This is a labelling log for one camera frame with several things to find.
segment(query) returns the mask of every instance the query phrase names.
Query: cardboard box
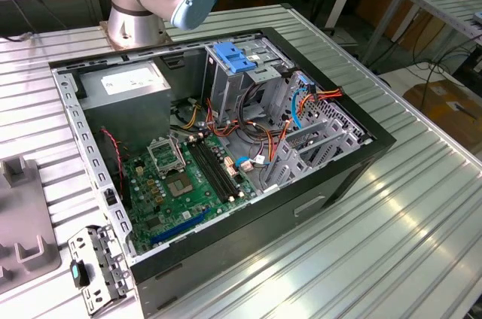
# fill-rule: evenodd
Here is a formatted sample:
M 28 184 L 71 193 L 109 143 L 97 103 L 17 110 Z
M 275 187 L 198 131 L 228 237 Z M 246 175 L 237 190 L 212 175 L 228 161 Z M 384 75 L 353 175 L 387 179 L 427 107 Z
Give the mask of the cardboard box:
M 424 86 L 417 84 L 404 94 L 415 108 Z M 449 80 L 429 84 L 423 113 L 473 154 L 482 150 L 482 107 Z

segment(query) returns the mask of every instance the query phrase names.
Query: gray plastic holder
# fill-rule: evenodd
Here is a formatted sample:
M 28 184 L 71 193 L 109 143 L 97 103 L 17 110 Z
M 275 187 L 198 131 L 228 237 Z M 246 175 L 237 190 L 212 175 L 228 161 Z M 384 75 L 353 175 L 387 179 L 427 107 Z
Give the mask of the gray plastic holder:
M 34 160 L 0 160 L 0 294 L 61 263 Z

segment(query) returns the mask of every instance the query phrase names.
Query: aluminum extrusion table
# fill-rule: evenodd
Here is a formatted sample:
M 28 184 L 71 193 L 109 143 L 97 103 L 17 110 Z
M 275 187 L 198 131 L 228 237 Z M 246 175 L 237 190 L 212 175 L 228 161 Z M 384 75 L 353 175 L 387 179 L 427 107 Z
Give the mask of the aluminum extrusion table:
M 482 292 L 482 165 L 296 11 L 211 14 L 174 41 L 272 26 L 397 139 L 337 204 L 178 299 L 156 317 L 462 317 Z M 63 259 L 0 296 L 2 317 L 87 318 L 67 239 L 105 224 L 47 68 L 111 50 L 101 29 L 0 41 L 0 157 L 41 179 Z M 138 318 L 133 292 L 101 317 Z
M 370 59 L 374 48 L 385 32 L 393 16 L 395 15 L 398 6 L 403 0 L 392 0 L 392 3 L 383 15 L 382 20 L 375 29 L 373 35 L 368 42 L 368 48 L 365 52 L 362 62 L 364 64 Z M 416 12 L 422 8 L 429 12 L 432 16 L 444 21 L 448 26 L 451 26 L 456 31 L 467 36 L 467 38 L 474 39 L 474 42 L 482 44 L 482 25 L 474 21 L 474 13 L 482 11 L 482 0 L 409 0 L 413 2 L 413 7 L 407 15 L 407 19 L 400 25 L 397 33 L 395 33 L 393 40 L 395 41 L 403 32 L 411 19 L 415 17 Z M 449 35 L 441 46 L 446 46 L 450 43 L 453 35 Z

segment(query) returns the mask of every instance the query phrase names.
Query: green motherboard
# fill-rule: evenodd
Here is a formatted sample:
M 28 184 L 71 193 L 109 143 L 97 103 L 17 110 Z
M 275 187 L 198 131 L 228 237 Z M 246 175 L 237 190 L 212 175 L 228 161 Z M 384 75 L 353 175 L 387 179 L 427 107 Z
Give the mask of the green motherboard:
M 234 158 L 218 138 L 210 135 L 203 143 L 213 157 L 217 157 L 219 167 L 227 172 L 223 159 Z M 230 198 L 229 201 L 219 197 L 200 168 L 199 160 L 193 157 L 188 144 L 183 142 L 178 148 L 185 167 L 183 170 L 170 170 L 165 175 L 160 175 L 157 167 L 165 167 L 176 161 L 175 152 L 169 145 L 152 150 L 156 162 L 149 152 L 124 162 L 124 169 L 130 179 L 131 195 L 131 207 L 127 208 L 127 214 L 133 225 L 131 239 L 138 254 L 149 251 L 153 247 L 152 239 L 164 232 L 172 232 L 174 229 L 187 231 L 195 226 L 191 225 L 193 220 L 197 220 L 195 224 L 206 222 L 256 196 L 256 189 L 250 180 L 243 172 L 238 172 L 235 177 L 228 177 L 236 189 L 243 193 L 242 197 L 236 197 L 235 200 Z M 190 227 L 180 230 L 183 223 Z

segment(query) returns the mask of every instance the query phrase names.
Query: red cable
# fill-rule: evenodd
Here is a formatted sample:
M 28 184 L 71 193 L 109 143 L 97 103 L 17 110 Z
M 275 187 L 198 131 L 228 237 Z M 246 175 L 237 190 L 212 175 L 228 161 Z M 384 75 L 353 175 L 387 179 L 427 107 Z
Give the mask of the red cable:
M 109 131 L 106 129 L 100 129 L 101 132 L 104 132 L 110 139 L 112 144 L 115 148 L 115 153 L 117 154 L 117 165 L 119 168 L 119 177 L 120 177 L 120 194 L 122 195 L 122 163 L 121 163 L 121 154 L 119 153 L 119 147 L 117 145 L 117 141 L 115 140 L 114 136 L 111 135 Z

